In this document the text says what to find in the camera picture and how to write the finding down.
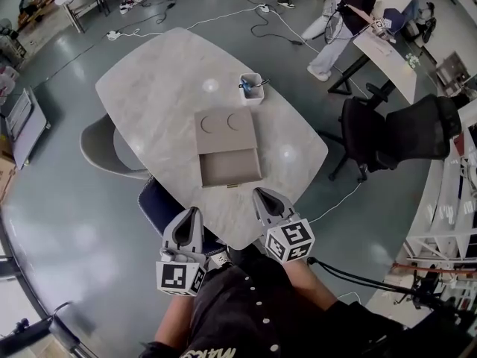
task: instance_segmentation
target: black and white marker cube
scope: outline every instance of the black and white marker cube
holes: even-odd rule
[[[308,220],[270,228],[267,231],[265,247],[281,263],[307,257],[315,242],[315,236]]]
[[[206,270],[199,263],[156,262],[157,288],[168,295],[199,293]]]

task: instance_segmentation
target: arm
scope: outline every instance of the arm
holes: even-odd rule
[[[370,15],[368,15],[366,12],[363,10],[360,10],[358,8],[354,8],[352,5],[347,5],[349,9],[351,9],[354,13],[356,13],[359,17],[361,17],[363,20],[365,20],[368,24],[374,24],[374,19]]]
[[[297,292],[322,310],[328,310],[338,301],[303,260],[290,261],[283,268]]]
[[[194,309],[194,298],[174,296],[154,340],[179,351],[186,349]]]

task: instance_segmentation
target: cardboard box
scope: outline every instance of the cardboard box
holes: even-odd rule
[[[262,179],[252,113],[247,107],[216,108],[195,114],[202,187]]]
[[[5,135],[0,136],[0,203],[3,202],[15,176],[16,165],[10,142]]]

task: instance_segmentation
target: blue chair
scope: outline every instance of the blue chair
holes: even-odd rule
[[[185,210],[154,177],[151,177],[145,184],[137,202],[149,222],[161,236],[172,219]],[[204,227],[203,253],[210,257],[226,249],[227,246],[218,242],[217,236]]]

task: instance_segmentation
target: black shirt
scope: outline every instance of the black shirt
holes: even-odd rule
[[[366,323],[378,324],[380,317],[358,303],[337,302],[323,312],[267,257],[207,276],[195,298],[186,350],[152,342],[141,358],[354,357],[372,339],[363,331]]]
[[[374,5],[376,0],[344,0],[347,4],[352,5],[354,8],[358,8],[363,12],[367,13],[368,15],[374,9]],[[354,13],[351,9],[344,8],[343,9],[343,21],[344,24],[350,29],[351,33],[358,34],[368,22]]]

